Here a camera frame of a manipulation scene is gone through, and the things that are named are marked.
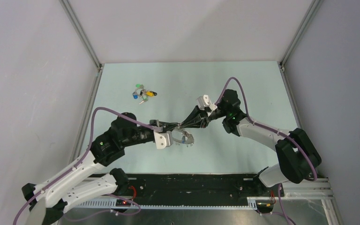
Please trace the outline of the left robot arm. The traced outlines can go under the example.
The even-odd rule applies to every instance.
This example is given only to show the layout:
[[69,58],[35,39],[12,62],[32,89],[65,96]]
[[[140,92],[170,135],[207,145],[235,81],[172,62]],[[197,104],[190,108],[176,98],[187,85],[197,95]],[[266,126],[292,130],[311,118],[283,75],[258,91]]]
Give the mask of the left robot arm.
[[38,225],[52,225],[74,206],[101,195],[124,195],[129,191],[129,178],[120,168],[114,168],[98,180],[80,183],[115,160],[125,155],[125,148],[154,142],[158,149],[172,144],[173,130],[181,128],[177,122],[153,120],[150,124],[137,121],[134,114],[112,112],[117,115],[107,131],[91,137],[83,155],[76,158],[62,171],[41,184],[28,183],[22,193],[30,206],[30,215],[38,207]]

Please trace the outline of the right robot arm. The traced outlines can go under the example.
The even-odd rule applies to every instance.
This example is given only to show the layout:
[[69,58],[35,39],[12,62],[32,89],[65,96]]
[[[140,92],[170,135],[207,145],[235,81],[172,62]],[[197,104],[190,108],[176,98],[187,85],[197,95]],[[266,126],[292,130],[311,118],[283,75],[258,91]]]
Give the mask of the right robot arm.
[[249,117],[240,109],[237,91],[226,89],[217,104],[207,95],[198,98],[198,105],[180,124],[180,128],[205,128],[213,121],[222,118],[225,131],[238,137],[254,140],[272,149],[278,164],[265,168],[255,176],[254,191],[265,196],[276,184],[290,181],[295,184],[315,180],[316,168],[322,162],[314,144],[307,133],[296,128],[282,130],[263,124]]

